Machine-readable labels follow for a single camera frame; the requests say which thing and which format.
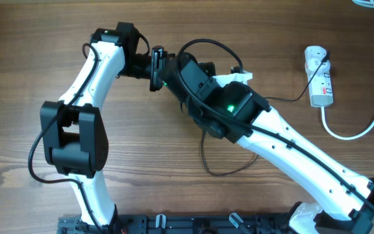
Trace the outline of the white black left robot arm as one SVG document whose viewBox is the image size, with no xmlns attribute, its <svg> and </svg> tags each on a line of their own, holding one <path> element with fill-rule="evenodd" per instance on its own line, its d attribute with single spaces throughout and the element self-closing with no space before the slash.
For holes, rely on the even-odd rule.
<svg viewBox="0 0 374 234">
<path fill-rule="evenodd" d="M 72 184 L 81 207 L 75 228 L 84 233 L 114 233 L 119 230 L 116 205 L 103 175 L 108 157 L 108 139 L 101 117 L 106 95 L 120 75 L 148 79 L 151 91 L 160 90 L 158 73 L 174 57 L 162 46 L 146 53 L 137 47 L 145 36 L 133 23 L 119 22 L 112 29 L 98 28 L 84 44 L 90 50 L 72 86 L 58 101 L 46 101 L 40 109 L 46 162 Z"/>
</svg>

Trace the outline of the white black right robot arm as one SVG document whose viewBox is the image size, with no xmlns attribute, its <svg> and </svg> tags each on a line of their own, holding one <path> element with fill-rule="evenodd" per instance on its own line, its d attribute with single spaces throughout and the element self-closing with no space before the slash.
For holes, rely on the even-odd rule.
<svg viewBox="0 0 374 234">
<path fill-rule="evenodd" d="M 265 158 L 313 198 L 299 202 L 287 226 L 296 233 L 369 233 L 374 219 L 374 177 L 336 162 L 293 129 L 235 75 L 217 77 L 211 62 L 187 53 L 173 57 L 161 78 L 203 130 Z"/>
</svg>

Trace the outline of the white usb wall adapter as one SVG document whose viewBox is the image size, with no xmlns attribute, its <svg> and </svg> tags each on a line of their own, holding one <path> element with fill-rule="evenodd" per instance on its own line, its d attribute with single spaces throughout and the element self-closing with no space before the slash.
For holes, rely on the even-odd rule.
<svg viewBox="0 0 374 234">
<path fill-rule="evenodd" d="M 308 58 L 305 62 L 305 71 L 307 74 L 312 75 L 314 72 L 317 74 L 329 72 L 330 62 L 322 62 L 321 58 Z"/>
</svg>

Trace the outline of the white power strip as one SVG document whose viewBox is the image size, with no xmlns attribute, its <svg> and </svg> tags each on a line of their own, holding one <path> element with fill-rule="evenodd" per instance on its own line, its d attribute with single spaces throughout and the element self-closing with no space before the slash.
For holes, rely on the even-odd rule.
<svg viewBox="0 0 374 234">
<path fill-rule="evenodd" d="M 322 62 L 329 61 L 327 51 L 318 46 L 311 45 L 305 49 L 305 62 L 307 59 L 319 58 Z M 310 96 L 310 104 L 312 107 L 327 107 L 333 104 L 332 84 L 329 72 L 317 74 L 315 71 L 312 75 L 307 74 L 308 92 Z"/>
</svg>

